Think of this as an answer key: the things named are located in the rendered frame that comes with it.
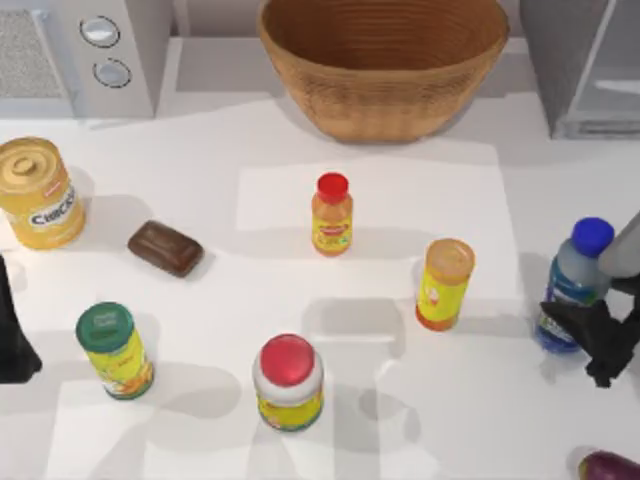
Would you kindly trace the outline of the large yellow can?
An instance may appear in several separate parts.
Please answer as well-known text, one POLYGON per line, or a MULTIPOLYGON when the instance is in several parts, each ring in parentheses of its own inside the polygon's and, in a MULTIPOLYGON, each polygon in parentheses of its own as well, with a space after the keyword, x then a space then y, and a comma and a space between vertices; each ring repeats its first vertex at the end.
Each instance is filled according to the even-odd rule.
POLYGON ((60 248, 85 225, 84 207, 59 149, 39 137, 0 145, 0 209, 18 241, 35 250, 60 248))

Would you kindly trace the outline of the yellow jar with red lid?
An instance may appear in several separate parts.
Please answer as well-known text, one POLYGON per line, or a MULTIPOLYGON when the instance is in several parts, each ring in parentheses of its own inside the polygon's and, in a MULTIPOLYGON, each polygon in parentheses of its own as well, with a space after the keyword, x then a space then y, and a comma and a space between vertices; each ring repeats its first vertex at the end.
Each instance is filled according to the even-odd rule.
POLYGON ((269 339, 252 367, 261 418, 282 432, 311 426, 324 406, 324 364, 303 337, 284 333, 269 339))

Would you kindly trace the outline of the pale microwave oven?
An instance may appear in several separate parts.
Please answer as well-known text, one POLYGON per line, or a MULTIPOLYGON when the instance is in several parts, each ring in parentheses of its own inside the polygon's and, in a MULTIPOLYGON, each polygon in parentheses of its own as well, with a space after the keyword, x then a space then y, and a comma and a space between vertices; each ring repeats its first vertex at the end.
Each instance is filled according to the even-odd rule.
POLYGON ((0 119, 154 117, 172 23, 172 0, 0 0, 0 119), (80 34, 80 21, 97 16, 120 29, 111 48, 80 34), (130 68, 126 87, 94 78, 108 58, 130 68))

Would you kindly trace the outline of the yellow can with green lid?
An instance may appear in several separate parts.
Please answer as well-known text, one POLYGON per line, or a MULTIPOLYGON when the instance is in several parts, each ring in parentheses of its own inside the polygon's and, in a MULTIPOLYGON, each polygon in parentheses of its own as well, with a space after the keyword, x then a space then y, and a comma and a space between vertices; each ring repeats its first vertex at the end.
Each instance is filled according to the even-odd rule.
POLYGON ((132 400, 151 387, 154 367, 125 306, 117 302, 92 305, 80 315, 75 334, 112 398, 132 400))

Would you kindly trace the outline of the purple eggplant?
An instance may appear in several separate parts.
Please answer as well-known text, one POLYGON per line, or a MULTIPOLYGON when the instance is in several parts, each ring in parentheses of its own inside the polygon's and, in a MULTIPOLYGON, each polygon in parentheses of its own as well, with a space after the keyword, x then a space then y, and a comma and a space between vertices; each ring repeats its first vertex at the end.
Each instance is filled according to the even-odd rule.
POLYGON ((594 451, 578 466, 579 480, 640 480, 640 464, 621 455, 594 451))

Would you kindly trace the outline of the woven brown basket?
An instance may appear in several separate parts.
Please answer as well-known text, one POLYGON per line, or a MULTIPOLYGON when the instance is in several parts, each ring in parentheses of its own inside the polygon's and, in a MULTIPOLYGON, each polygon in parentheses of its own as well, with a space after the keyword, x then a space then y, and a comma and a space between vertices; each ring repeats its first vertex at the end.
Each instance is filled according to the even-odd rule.
POLYGON ((497 0, 264 0, 257 28, 291 98, 347 143, 409 143, 472 99, 509 36, 497 0))

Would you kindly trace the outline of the blue bottle with blue cap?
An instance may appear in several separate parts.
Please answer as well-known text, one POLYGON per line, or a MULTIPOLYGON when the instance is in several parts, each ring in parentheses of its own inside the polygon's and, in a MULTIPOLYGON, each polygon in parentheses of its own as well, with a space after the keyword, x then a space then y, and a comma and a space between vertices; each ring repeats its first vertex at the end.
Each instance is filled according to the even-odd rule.
MULTIPOLYGON (((589 306, 604 299, 610 278, 600 271, 598 259, 614 236, 613 226, 602 218, 585 217, 577 221, 571 236, 561 244, 553 258, 543 300, 589 306)), ((575 340, 544 312, 538 317, 535 334, 540 345, 549 352, 566 354, 580 349, 575 340)))

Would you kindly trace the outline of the round grey microwave knob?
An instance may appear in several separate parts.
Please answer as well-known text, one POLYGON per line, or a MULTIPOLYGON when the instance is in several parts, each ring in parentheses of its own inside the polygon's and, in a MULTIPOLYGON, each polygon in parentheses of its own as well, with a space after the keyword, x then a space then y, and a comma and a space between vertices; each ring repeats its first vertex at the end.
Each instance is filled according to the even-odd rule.
POLYGON ((103 62, 97 62, 92 70, 94 78, 107 88, 124 88, 132 80, 130 68, 118 59, 108 58, 103 62))
POLYGON ((79 31, 87 43, 97 48, 111 48, 120 40, 118 25, 104 16, 81 20, 79 31))

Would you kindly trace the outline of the yellow can with orange lid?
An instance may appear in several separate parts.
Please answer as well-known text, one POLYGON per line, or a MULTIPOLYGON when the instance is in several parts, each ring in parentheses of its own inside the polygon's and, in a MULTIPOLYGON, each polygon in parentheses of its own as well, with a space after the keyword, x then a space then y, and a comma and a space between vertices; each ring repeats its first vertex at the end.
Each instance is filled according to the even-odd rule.
POLYGON ((461 240, 444 238, 429 245, 415 307, 424 327, 446 331, 456 324, 474 267, 475 253, 461 240))

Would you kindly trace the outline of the orange bottle with red cap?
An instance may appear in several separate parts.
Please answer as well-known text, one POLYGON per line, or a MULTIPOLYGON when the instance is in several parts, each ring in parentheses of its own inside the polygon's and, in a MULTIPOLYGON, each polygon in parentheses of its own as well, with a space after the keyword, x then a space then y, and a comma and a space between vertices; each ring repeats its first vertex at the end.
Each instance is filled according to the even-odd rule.
POLYGON ((347 178, 338 172, 321 175, 316 182, 311 208, 314 248, 326 256, 346 252, 353 236, 353 198, 347 178))

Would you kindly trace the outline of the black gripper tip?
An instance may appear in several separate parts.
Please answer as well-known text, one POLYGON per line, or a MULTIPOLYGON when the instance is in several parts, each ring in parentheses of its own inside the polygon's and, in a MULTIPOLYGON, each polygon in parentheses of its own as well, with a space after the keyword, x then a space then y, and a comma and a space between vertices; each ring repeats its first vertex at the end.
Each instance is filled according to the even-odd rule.
POLYGON ((4 257, 0 254, 0 384, 24 384, 43 364, 19 323, 4 257))

